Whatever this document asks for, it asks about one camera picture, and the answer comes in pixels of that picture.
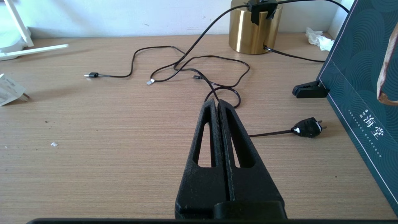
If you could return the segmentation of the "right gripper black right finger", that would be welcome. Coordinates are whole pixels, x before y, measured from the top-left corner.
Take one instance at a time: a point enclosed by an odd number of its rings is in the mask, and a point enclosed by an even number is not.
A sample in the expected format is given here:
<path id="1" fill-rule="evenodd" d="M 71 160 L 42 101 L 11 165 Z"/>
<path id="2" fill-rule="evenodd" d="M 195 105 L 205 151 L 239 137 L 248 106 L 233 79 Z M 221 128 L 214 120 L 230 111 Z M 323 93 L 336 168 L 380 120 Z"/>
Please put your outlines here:
<path id="1" fill-rule="evenodd" d="M 220 100 L 218 114 L 228 199 L 243 202 L 283 202 L 235 108 Z"/>

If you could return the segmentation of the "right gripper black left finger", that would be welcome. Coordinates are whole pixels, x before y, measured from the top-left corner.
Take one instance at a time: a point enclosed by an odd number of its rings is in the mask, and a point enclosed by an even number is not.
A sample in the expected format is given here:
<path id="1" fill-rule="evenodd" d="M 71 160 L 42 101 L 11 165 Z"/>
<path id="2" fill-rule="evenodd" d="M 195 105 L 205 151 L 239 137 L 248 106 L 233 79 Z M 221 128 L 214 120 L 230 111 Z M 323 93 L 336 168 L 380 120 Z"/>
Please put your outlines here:
<path id="1" fill-rule="evenodd" d="M 210 130 L 211 166 L 201 167 L 198 160 L 205 125 Z M 225 168 L 224 138 L 214 100 L 200 110 L 197 126 L 175 200 L 175 218 L 213 218 L 214 206 L 229 198 Z"/>

